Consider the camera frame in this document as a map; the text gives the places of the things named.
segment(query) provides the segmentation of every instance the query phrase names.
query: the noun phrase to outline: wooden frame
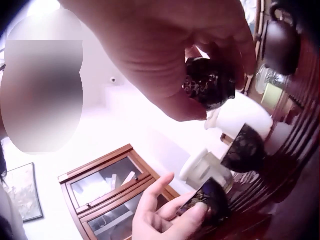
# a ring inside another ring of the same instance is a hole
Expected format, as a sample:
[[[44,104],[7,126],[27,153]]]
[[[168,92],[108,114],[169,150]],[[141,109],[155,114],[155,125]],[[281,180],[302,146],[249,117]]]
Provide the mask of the wooden frame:
[[[147,189],[147,187],[149,187],[152,183],[155,182],[154,178],[151,178],[150,180],[148,180],[147,182],[145,182],[144,184],[136,187],[135,189],[133,189],[132,191],[130,191],[129,193],[125,194],[123,197],[121,197],[120,199],[110,203],[109,205],[105,206],[104,208],[102,208],[99,212],[94,212],[90,215],[87,215],[83,218],[80,219],[80,222],[82,223],[83,228],[86,230],[86,232],[88,233],[89,237],[91,240],[98,240],[97,237],[95,236],[94,232],[91,230],[88,222],[105,214],[106,212],[109,212],[115,208],[117,208],[118,206],[122,205],[123,203],[129,201],[130,199],[134,198],[135,196],[137,196],[138,194],[142,193],[144,190]],[[166,196],[165,193],[162,193],[162,195],[169,201],[168,197]],[[131,236],[124,239],[124,240],[129,240],[131,239]]]
[[[96,200],[93,200],[87,205],[79,206],[72,191],[71,184],[98,172],[125,157],[128,157],[131,160],[141,174],[136,179],[129,181],[123,186],[116,188]],[[70,214],[82,238],[84,240],[96,240],[97,238],[87,222],[103,215],[141,193],[159,177],[160,176],[135,152],[133,147],[130,144],[127,144],[111,153],[59,176],[58,180]],[[170,186],[167,186],[163,190],[162,195],[168,201],[179,196],[179,194]]]

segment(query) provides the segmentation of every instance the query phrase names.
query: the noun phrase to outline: wooden cabinet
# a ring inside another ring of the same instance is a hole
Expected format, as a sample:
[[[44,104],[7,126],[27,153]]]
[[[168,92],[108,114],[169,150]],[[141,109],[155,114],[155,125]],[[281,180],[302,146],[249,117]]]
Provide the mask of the wooden cabinet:
[[[84,240],[130,239],[143,191],[159,175],[130,144],[60,176],[72,218]],[[179,196],[168,186],[158,208]]]

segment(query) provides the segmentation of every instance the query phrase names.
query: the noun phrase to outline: dark hair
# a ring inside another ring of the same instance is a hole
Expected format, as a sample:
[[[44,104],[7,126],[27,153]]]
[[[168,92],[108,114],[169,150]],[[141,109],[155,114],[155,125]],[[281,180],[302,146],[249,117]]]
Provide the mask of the dark hair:
[[[5,163],[2,144],[0,143],[0,184],[4,182],[4,178],[7,175],[7,164]]]

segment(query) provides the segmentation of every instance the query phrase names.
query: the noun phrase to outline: dark teapot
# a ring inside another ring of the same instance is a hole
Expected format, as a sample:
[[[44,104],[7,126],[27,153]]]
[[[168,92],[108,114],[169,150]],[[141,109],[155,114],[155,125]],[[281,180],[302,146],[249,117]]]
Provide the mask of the dark teapot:
[[[279,3],[270,7],[271,21],[267,23],[262,49],[265,66],[282,75],[293,74],[298,66],[300,35],[296,31],[296,21],[292,25],[277,19],[275,11],[281,9]]]

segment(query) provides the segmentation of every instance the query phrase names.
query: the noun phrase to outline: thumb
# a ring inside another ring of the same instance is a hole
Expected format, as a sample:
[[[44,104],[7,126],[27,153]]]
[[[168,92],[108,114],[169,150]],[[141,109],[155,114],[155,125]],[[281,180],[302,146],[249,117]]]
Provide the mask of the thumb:
[[[202,224],[208,207],[206,204],[199,202],[184,214],[164,232],[167,240],[186,240]]]

